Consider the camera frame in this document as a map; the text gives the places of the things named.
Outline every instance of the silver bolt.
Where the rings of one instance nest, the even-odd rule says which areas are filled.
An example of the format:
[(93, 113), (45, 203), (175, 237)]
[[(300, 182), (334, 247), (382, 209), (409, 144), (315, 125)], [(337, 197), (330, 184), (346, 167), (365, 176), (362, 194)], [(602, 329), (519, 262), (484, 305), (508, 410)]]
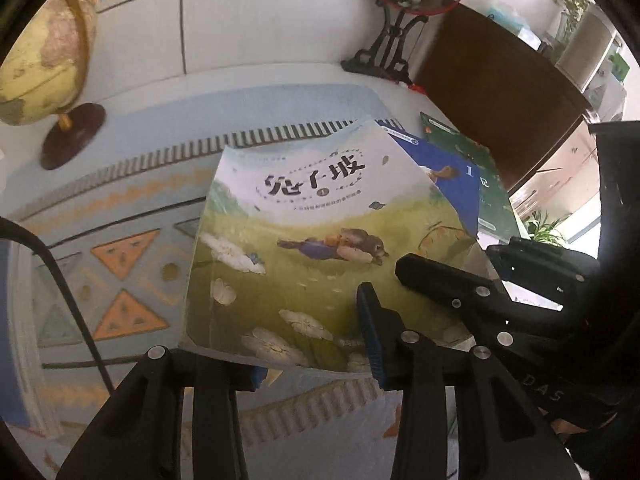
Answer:
[(405, 343), (417, 343), (418, 339), (420, 339), (420, 334), (413, 330), (405, 330), (400, 334), (400, 339)]
[(491, 357), (491, 350), (489, 350), (486, 346), (476, 346), (474, 348), (474, 355), (478, 359), (488, 359), (489, 357)]
[(164, 347), (163, 346), (152, 346), (147, 352), (146, 355), (149, 359), (159, 359), (164, 355)]
[(486, 298), (489, 294), (491, 294), (491, 291), (485, 286), (476, 286), (476, 294), (478, 296), (482, 296), (483, 298)]
[(498, 343), (502, 346), (511, 346), (513, 344), (513, 336), (509, 332), (500, 332), (498, 334)]

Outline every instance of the globe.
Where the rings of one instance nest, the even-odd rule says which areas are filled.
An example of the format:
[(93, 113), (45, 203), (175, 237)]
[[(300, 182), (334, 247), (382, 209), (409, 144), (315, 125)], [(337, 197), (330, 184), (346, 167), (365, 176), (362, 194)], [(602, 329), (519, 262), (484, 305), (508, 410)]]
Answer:
[[(89, 50), (95, 39), (91, 1), (78, 0)], [(30, 124), (68, 107), (82, 91), (88, 56), (82, 32), (65, 0), (47, 0), (0, 66), (0, 120)]]

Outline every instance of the blue book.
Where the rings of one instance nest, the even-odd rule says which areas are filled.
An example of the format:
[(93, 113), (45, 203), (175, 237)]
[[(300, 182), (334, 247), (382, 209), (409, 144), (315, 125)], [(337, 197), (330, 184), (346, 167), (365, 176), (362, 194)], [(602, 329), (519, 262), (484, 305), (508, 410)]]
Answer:
[(452, 153), (419, 139), (388, 121), (377, 121), (387, 133), (423, 168), (449, 203), (458, 213), (460, 221), (472, 236), (478, 234), (480, 211), (480, 171), (478, 167)]

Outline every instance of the brown wooden panel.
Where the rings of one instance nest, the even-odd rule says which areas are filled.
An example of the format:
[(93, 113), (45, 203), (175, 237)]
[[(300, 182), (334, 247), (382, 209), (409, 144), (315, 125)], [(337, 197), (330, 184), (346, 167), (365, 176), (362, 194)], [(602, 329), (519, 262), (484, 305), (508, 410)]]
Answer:
[(466, 136), (487, 146), (513, 192), (587, 114), (588, 101), (551, 63), (485, 16), (447, 13), (416, 82)]

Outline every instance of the brown dot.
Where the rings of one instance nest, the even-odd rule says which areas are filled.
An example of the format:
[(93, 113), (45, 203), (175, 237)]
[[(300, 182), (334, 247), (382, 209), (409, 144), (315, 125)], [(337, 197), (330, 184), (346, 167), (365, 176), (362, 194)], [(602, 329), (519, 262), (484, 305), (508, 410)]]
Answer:
[(78, 294), (78, 300), (80, 301), (89, 301), (91, 299), (91, 287), (89, 285), (85, 285), (80, 289), (80, 293)]
[(164, 282), (172, 282), (180, 275), (180, 269), (176, 264), (166, 264), (162, 268), (161, 276)]

